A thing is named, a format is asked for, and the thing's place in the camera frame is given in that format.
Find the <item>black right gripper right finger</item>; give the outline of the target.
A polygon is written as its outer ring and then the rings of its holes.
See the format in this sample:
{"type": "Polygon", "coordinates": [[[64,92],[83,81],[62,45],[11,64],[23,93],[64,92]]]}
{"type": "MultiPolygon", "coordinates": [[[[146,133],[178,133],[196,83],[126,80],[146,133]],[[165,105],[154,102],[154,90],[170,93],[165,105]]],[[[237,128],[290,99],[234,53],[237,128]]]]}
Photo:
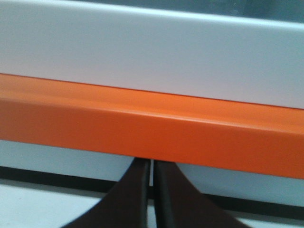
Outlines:
{"type": "Polygon", "coordinates": [[[243,228],[201,194],[173,162],[154,161],[153,190],[158,228],[243,228]]]}

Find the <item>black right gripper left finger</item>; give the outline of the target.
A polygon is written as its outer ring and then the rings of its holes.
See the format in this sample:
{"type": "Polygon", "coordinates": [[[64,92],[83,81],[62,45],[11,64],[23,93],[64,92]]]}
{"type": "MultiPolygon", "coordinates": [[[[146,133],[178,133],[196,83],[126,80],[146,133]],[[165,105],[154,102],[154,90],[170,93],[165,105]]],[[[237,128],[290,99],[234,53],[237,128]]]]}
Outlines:
{"type": "Polygon", "coordinates": [[[65,228],[146,228],[150,160],[135,158],[123,177],[90,210],[65,228]]]}

